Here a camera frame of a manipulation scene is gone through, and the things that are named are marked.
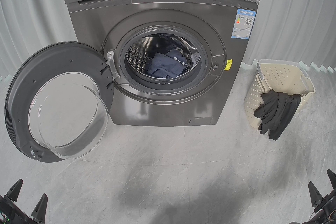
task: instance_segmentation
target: qr code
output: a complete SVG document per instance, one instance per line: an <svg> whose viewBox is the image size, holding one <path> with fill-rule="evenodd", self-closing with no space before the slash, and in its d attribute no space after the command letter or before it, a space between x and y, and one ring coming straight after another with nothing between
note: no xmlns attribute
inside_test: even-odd
<svg viewBox="0 0 336 224"><path fill-rule="evenodd" d="M252 25L252 23L253 23L253 17L245 17L245 22L244 22L244 24L245 25Z"/></svg>

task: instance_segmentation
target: yellow warning sticker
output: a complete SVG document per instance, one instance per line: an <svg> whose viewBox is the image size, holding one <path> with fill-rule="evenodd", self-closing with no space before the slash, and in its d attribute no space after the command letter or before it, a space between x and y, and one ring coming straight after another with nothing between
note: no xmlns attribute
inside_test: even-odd
<svg viewBox="0 0 336 224"><path fill-rule="evenodd" d="M231 68L231 65L232 65L232 59L227 61L224 70L229 71Z"/></svg>

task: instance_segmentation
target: white curtain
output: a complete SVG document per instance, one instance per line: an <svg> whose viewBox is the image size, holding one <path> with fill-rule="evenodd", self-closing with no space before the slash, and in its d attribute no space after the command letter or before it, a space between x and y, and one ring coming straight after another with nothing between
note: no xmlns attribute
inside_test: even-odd
<svg viewBox="0 0 336 224"><path fill-rule="evenodd" d="M74 41L64 0L0 0L0 78L37 50ZM336 0L261 0L244 62L283 59L336 67Z"/></svg>

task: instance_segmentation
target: door hinge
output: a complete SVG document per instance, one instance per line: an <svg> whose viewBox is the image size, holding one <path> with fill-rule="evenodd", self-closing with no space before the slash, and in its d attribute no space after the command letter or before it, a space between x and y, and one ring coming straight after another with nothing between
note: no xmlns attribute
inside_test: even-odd
<svg viewBox="0 0 336 224"><path fill-rule="evenodd" d="M120 75L116 69L116 66L114 64L114 51L107 51L107 65L110 66L111 72L112 72L112 78L113 79L119 79Z"/></svg>

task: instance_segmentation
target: washing machine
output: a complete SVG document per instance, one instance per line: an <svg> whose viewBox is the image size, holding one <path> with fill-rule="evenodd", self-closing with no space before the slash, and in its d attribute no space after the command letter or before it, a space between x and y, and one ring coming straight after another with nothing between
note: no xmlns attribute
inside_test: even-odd
<svg viewBox="0 0 336 224"><path fill-rule="evenodd" d="M65 0L78 42L43 48L13 77L5 103L12 142L30 158L55 162L94 148L109 118L119 125L216 124L258 2ZM171 51L183 57L171 57L183 70L150 73L154 59Z"/></svg>

